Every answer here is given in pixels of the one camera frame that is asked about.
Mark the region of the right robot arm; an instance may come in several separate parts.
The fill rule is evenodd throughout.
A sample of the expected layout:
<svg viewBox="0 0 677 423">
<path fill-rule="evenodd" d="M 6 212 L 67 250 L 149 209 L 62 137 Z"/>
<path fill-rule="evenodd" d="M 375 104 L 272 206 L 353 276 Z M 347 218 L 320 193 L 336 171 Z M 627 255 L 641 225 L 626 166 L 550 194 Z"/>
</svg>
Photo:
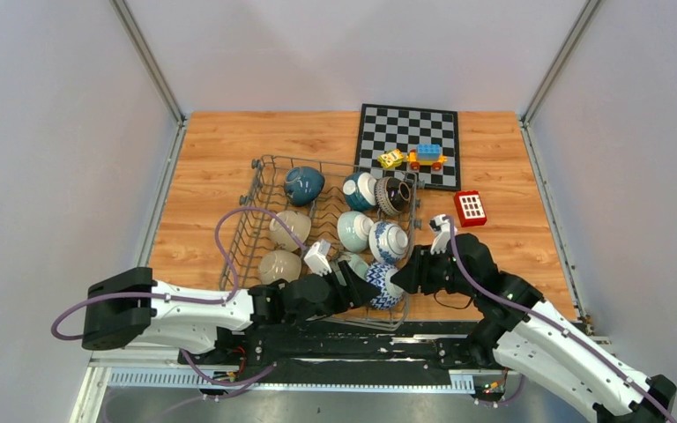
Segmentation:
<svg viewBox="0 0 677 423">
<path fill-rule="evenodd" d="M 391 277 L 408 293 L 459 293 L 483 315 L 462 343 L 478 367 L 511 369 L 560 397 L 590 422 L 672 422 L 676 385 L 648 376 L 565 318 L 535 286 L 499 270 L 488 247 L 459 234 L 443 249 L 417 246 Z"/>
</svg>

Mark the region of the blue zigzag red bowl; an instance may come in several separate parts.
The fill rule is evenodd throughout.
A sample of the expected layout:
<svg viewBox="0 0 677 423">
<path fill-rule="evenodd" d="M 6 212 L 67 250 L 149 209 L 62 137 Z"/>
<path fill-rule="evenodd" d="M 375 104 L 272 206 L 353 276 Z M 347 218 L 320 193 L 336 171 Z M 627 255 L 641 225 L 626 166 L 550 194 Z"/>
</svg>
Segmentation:
<svg viewBox="0 0 677 423">
<path fill-rule="evenodd" d="M 372 308 L 389 310 L 400 303 L 405 291 L 391 282 L 391 277 L 397 272 L 398 268 L 392 264 L 373 262 L 368 267 L 366 281 L 380 291 L 369 302 Z"/>
</svg>

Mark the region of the grey wire dish rack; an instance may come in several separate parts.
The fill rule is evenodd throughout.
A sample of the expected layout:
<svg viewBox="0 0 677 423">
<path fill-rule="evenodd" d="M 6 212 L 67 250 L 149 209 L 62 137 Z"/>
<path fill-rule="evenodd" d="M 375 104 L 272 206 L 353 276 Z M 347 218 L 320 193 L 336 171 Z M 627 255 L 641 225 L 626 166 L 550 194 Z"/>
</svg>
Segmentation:
<svg viewBox="0 0 677 423">
<path fill-rule="evenodd" d="M 253 206 L 267 209 L 273 213 L 297 212 L 309 217 L 311 226 L 305 240 L 306 245 L 325 240 L 331 244 L 328 259 L 332 262 L 346 258 L 349 250 L 340 242 L 338 222 L 340 215 L 351 211 L 342 192 L 345 178 L 360 171 L 366 171 L 375 178 L 392 176 L 407 184 L 410 189 L 409 204 L 404 210 L 390 216 L 375 207 L 363 212 L 372 221 L 389 221 L 397 224 L 407 235 L 409 242 L 414 241 L 414 231 L 420 228 L 416 218 L 420 207 L 418 190 L 426 186 L 425 182 L 413 172 L 399 170 L 385 172 L 378 167 L 362 167 L 335 161 L 309 160 L 287 156 L 264 155 L 251 162 L 255 171 L 249 190 L 240 196 L 240 206 Z M 324 177 L 324 188 L 312 202 L 295 206 L 289 203 L 285 182 L 287 174 L 295 167 L 311 167 Z M 258 266 L 268 253 L 284 249 L 285 246 L 270 237 L 272 217 L 260 211 L 243 211 L 237 216 L 233 240 L 230 241 L 228 257 L 233 261 L 238 275 L 239 287 L 252 287 L 262 283 Z"/>
</svg>

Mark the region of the white blue floral bowl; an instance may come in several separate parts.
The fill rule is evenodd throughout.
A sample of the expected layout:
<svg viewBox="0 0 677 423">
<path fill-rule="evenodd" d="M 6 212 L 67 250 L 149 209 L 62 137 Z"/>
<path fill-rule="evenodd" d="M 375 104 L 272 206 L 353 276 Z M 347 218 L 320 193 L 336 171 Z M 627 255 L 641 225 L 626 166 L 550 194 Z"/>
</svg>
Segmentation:
<svg viewBox="0 0 677 423">
<path fill-rule="evenodd" d="M 396 223 L 378 221 L 372 225 L 368 245 L 379 263 L 396 265 L 406 255 L 410 241 L 406 232 Z"/>
</svg>

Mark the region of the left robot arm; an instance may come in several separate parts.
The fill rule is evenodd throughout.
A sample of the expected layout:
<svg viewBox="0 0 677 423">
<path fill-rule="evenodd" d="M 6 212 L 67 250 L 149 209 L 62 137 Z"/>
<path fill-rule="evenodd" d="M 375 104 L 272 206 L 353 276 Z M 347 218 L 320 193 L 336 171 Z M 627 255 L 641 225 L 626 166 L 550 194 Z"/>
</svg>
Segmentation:
<svg viewBox="0 0 677 423">
<path fill-rule="evenodd" d="M 202 353 L 214 364 L 234 355 L 234 340 L 223 330 L 301 323 L 346 312 L 380 294 L 347 264 L 326 275 L 221 292 L 176 286 L 137 267 L 89 287 L 81 344 L 89 351 L 145 342 Z"/>
</svg>

